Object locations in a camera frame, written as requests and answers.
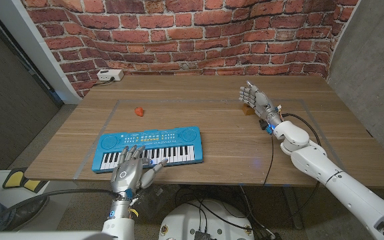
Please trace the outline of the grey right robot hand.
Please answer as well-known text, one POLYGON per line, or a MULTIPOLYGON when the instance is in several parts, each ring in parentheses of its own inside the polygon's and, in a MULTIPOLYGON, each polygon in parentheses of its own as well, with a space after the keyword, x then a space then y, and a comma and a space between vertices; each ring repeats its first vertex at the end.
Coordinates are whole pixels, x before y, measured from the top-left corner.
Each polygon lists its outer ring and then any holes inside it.
POLYGON ((268 96, 249 81, 247 81, 246 87, 240 87, 239 99, 253 108, 255 113, 262 119, 275 110, 268 96))

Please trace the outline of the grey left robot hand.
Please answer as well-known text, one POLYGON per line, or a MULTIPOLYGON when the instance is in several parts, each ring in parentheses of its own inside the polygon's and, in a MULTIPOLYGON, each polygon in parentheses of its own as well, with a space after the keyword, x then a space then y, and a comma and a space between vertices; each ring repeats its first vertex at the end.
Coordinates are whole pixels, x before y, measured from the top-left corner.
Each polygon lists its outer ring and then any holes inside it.
POLYGON ((148 188, 156 173, 166 166, 168 159, 156 164, 152 169, 143 172, 143 165, 150 163, 150 159, 140 157, 145 146, 138 148, 134 145, 131 149, 125 147, 121 152, 118 166, 114 168, 111 176, 111 187, 114 193, 122 199, 132 199, 138 189, 148 188))

